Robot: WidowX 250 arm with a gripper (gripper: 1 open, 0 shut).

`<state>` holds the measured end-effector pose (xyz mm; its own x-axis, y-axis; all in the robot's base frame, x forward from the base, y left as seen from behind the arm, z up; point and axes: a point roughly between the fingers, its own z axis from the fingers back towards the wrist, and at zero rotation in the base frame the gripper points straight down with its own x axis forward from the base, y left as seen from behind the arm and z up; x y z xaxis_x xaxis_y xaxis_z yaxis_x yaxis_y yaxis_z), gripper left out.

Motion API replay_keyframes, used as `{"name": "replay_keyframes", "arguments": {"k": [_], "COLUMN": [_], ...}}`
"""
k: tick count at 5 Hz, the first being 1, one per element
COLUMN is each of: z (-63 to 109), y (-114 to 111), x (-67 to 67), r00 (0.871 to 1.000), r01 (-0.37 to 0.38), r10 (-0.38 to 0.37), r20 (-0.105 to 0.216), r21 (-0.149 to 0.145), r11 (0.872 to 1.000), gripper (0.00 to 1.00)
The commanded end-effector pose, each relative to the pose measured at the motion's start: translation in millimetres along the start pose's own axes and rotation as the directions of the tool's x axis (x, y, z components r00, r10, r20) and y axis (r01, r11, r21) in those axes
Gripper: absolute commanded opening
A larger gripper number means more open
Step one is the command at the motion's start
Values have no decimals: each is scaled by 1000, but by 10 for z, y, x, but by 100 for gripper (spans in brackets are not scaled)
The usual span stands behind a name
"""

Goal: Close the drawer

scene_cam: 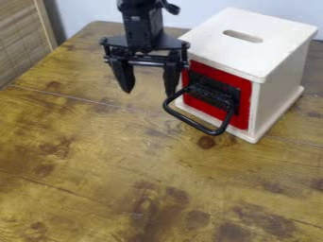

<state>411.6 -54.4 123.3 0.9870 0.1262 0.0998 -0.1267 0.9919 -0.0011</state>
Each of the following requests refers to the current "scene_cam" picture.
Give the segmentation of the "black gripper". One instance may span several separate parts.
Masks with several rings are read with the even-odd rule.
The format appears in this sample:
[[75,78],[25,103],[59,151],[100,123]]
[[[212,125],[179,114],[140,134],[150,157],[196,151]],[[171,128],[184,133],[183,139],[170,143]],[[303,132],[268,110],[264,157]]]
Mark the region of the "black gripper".
[[188,67],[188,49],[191,44],[163,33],[152,44],[127,43],[127,36],[103,37],[104,61],[126,93],[135,86],[134,67],[131,65],[164,67],[164,87],[167,96],[174,95],[179,83],[180,68]]

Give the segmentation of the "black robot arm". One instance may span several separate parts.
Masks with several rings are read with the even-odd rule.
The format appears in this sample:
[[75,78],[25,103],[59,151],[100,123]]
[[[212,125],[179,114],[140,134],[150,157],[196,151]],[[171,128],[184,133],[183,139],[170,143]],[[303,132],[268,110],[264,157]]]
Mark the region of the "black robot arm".
[[167,0],[118,0],[118,9],[126,34],[103,37],[100,45],[119,85],[130,94],[135,86],[134,67],[160,67],[166,94],[172,96],[182,70],[188,67],[191,44],[164,32],[163,10],[178,15],[180,7]]

